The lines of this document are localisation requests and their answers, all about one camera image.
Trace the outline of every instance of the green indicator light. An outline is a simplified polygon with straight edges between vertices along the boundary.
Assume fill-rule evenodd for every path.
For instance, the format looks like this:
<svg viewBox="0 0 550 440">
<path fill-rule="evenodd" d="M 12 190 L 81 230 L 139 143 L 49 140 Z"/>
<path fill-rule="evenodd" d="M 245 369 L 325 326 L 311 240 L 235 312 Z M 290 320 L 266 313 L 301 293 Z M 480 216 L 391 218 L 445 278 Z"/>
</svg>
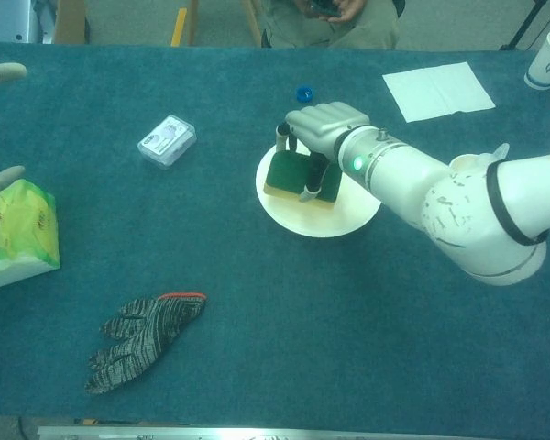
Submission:
<svg viewBox="0 0 550 440">
<path fill-rule="evenodd" d="M 352 161 L 352 166 L 355 169 L 355 171 L 360 171 L 360 169 L 363 168 L 363 158 L 361 158 L 360 156 L 357 156 Z"/>
</svg>

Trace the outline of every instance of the plastic container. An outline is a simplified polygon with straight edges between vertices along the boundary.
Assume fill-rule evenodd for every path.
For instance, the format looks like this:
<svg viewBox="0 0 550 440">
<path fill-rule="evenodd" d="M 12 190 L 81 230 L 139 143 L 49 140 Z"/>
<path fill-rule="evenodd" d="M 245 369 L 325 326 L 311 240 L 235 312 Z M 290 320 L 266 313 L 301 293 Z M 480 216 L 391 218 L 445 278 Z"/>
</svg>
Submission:
<svg viewBox="0 0 550 440">
<path fill-rule="evenodd" d="M 168 169 L 197 140 L 195 129 L 179 117 L 169 115 L 138 142 L 138 150 L 147 159 Z"/>
</svg>

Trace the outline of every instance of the blue table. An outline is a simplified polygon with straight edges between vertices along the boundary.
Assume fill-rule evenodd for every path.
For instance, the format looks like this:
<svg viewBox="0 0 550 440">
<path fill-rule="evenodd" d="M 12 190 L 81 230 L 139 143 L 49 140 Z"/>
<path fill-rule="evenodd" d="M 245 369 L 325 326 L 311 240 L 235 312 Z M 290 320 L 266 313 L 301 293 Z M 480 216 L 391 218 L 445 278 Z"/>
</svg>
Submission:
<svg viewBox="0 0 550 440">
<path fill-rule="evenodd" d="M 472 280 L 387 208 L 347 236 L 274 223 L 255 171 L 301 104 L 344 101 L 448 162 L 550 153 L 526 52 L 0 44 L 0 170 L 58 204 L 61 270 L 0 289 L 0 414 L 550 439 L 550 237 L 529 280 Z M 468 61 L 496 108 L 406 124 L 383 73 Z M 166 115 L 198 142 L 169 170 L 136 144 Z M 143 377 L 84 392 L 101 323 L 170 291 L 208 303 Z"/>
</svg>

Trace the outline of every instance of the sponge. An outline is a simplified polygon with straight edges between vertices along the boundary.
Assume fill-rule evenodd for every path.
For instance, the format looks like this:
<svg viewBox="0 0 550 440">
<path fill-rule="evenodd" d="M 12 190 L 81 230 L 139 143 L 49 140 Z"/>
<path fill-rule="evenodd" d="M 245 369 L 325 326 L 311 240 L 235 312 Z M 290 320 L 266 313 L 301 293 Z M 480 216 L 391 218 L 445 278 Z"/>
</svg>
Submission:
<svg viewBox="0 0 550 440">
<path fill-rule="evenodd" d="M 309 169 L 309 156 L 287 149 L 278 151 L 271 159 L 263 191 L 274 197 L 297 201 L 307 182 Z M 338 197 L 341 180 L 340 167 L 335 163 L 330 164 L 322 181 L 322 190 L 309 203 L 332 209 Z"/>
</svg>

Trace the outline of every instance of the wooden chair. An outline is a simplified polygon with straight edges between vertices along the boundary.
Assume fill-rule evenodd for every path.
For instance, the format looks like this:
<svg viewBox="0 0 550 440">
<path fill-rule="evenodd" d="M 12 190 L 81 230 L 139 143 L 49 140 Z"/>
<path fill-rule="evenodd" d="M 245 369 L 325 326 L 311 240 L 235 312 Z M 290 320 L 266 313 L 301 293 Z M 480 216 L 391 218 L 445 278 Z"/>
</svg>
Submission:
<svg viewBox="0 0 550 440">
<path fill-rule="evenodd" d="M 260 0 L 240 0 L 242 7 L 247 14 L 248 28 L 255 40 L 255 44 L 260 46 L 261 31 L 257 16 L 261 12 Z M 195 41 L 195 31 L 198 26 L 198 4 L 199 0 L 190 0 L 190 7 L 187 11 L 188 17 L 188 38 L 187 42 L 190 46 Z"/>
</svg>

